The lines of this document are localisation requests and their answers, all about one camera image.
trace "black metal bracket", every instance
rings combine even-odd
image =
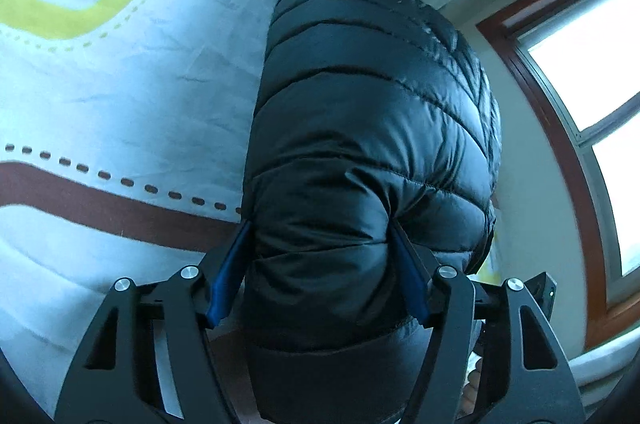
[[[482,284],[441,266],[428,248],[412,245],[395,220],[388,241],[410,313],[433,327],[402,424],[454,422],[474,319],[486,321],[484,366],[476,412],[461,424],[584,423],[580,394],[547,320],[549,293],[556,288],[548,275]],[[55,422],[239,424],[218,381],[205,330],[229,314],[253,250],[251,223],[243,222],[227,248],[167,281],[137,286],[129,278],[118,280],[72,361]],[[153,320],[164,320],[184,419],[162,405]]]

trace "dotted line pattern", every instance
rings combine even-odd
[[[15,151],[15,144],[7,144],[4,146],[4,151],[7,153],[12,153]],[[22,146],[22,153],[24,155],[31,155],[33,153],[33,148],[29,147],[29,146]],[[49,151],[41,151],[40,152],[40,158],[43,160],[50,160],[51,159],[51,153]],[[68,159],[66,157],[60,157],[58,159],[58,163],[61,166],[64,166],[66,168],[71,167],[71,159]],[[89,166],[87,166],[86,164],[77,164],[76,165],[76,170],[80,173],[84,173],[87,174],[89,172]],[[104,171],[104,170],[100,170],[97,173],[98,178],[101,178],[102,180],[108,181],[111,180],[111,173],[109,173],[108,171]],[[135,185],[135,182],[129,178],[123,177],[120,179],[120,184],[122,184],[123,186],[127,187],[127,188],[132,188]],[[155,187],[152,184],[146,184],[145,185],[145,191],[151,195],[157,195],[158,194],[158,188]],[[177,191],[169,191],[167,192],[167,196],[171,199],[171,200],[182,200],[182,194],[177,192]],[[205,200],[204,198],[200,198],[200,197],[191,197],[191,203],[195,204],[196,206],[204,206],[205,205]],[[213,206],[219,210],[219,211],[226,211],[226,204],[223,204],[222,202],[215,202],[213,204]],[[236,208],[236,213],[237,214],[242,214],[240,208]]]
[[[127,15],[122,19],[122,21],[125,21],[125,22],[129,21],[131,19],[131,16],[133,14],[135,14],[139,10],[139,7],[144,5],[147,1],[148,0],[141,0],[137,5],[133,6],[131,9],[127,10]],[[115,25],[113,25],[112,30],[117,30],[117,29],[119,29],[121,27],[122,27],[122,22],[118,22]],[[100,39],[105,39],[109,35],[109,32],[107,32],[106,29],[103,29],[103,30],[104,31],[101,32],[100,35],[98,36],[98,38],[100,38]],[[22,36],[19,35],[19,34],[15,35],[15,32],[6,32],[5,36],[7,38],[13,37],[14,41],[20,41],[20,39],[22,38]],[[76,48],[74,46],[68,46],[68,47],[64,47],[64,48],[61,48],[61,47],[58,47],[58,46],[51,46],[51,47],[44,46],[43,47],[42,43],[35,43],[35,42],[32,43],[32,40],[30,40],[30,39],[25,39],[24,40],[24,44],[28,45],[28,46],[33,46],[37,50],[45,49],[50,54],[57,53],[59,48],[62,49],[62,51],[64,51],[64,52],[73,52],[73,50]],[[93,42],[87,41],[87,42],[83,43],[81,45],[81,47],[83,49],[86,49],[86,48],[89,48],[90,46],[92,46],[93,44],[94,44]]]

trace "bedsheet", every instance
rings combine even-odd
[[[0,0],[0,346],[50,415],[113,282],[240,221],[275,1]]]

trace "hand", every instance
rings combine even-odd
[[[480,386],[480,372],[482,371],[482,359],[476,362],[476,369],[472,371],[468,379],[468,384],[462,390],[462,399],[460,400],[460,416],[470,415],[476,407],[476,398],[478,397],[478,386]]]

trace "metal bolt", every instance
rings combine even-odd
[[[184,279],[195,278],[197,275],[198,275],[198,268],[194,267],[193,265],[185,267],[180,271],[180,276],[182,276]]]
[[[518,278],[509,278],[507,280],[507,287],[509,287],[511,290],[522,290],[524,289],[524,283],[521,282]]]
[[[131,286],[131,282],[127,278],[120,278],[116,283],[114,283],[113,287],[118,292],[122,292],[123,290],[128,289]]]
[[[449,265],[443,265],[438,269],[438,274],[440,274],[443,278],[455,278],[458,275],[458,271],[456,271],[453,267]]]

